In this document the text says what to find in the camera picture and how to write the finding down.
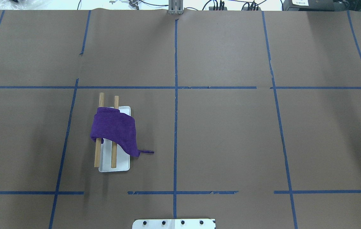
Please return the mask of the purple microfiber towel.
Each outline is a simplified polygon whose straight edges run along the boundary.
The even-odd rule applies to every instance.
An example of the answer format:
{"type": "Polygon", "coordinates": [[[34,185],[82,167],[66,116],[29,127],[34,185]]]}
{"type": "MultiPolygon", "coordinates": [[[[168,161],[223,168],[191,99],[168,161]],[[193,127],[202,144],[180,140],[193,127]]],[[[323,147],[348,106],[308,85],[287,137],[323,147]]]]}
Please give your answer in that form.
{"type": "Polygon", "coordinates": [[[135,119],[115,108],[98,107],[90,138],[94,142],[96,139],[111,140],[132,157],[139,157],[141,153],[154,154],[154,151],[138,149],[135,119]]]}

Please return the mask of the white wooden towel rack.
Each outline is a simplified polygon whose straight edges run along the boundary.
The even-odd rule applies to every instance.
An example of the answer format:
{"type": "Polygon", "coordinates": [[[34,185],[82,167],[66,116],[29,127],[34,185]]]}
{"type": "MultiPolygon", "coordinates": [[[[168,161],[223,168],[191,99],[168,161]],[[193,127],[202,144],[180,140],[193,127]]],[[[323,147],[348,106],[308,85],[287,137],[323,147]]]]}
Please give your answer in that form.
{"type": "MultiPolygon", "coordinates": [[[[106,107],[104,105],[105,94],[99,93],[98,107],[106,107]]],[[[123,110],[118,107],[119,97],[115,97],[114,107],[121,113],[125,113],[130,116],[130,108],[124,106],[123,110]]],[[[95,153],[94,153],[94,166],[99,168],[100,172],[116,172],[127,171],[130,168],[130,155],[126,154],[124,150],[111,140],[96,139],[95,141],[95,153]]]]}

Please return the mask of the black box white label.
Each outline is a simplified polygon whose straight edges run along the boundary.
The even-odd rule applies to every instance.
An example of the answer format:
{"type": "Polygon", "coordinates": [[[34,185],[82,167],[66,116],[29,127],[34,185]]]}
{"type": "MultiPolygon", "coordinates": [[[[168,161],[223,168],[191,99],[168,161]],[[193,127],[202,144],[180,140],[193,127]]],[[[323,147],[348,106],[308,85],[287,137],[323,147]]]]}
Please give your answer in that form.
{"type": "Polygon", "coordinates": [[[340,11],[343,6],[333,0],[284,0],[283,11],[340,11]]]}

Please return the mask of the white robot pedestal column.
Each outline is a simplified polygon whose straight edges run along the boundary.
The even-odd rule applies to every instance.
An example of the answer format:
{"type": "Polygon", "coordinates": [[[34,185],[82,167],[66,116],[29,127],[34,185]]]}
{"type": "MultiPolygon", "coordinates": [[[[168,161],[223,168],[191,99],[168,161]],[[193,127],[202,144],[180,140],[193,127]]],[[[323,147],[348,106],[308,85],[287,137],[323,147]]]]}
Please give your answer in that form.
{"type": "Polygon", "coordinates": [[[215,219],[138,219],[133,229],[215,229],[215,219]]]}

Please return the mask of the aluminium frame post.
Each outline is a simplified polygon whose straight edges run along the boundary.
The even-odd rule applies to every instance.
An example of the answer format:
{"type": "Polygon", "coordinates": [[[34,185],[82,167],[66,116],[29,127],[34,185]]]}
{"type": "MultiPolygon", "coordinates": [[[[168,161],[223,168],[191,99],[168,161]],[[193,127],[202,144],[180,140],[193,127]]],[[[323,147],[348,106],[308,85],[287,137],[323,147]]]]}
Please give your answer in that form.
{"type": "Polygon", "coordinates": [[[183,0],[169,0],[168,1],[168,14],[181,15],[184,13],[183,0]]]}

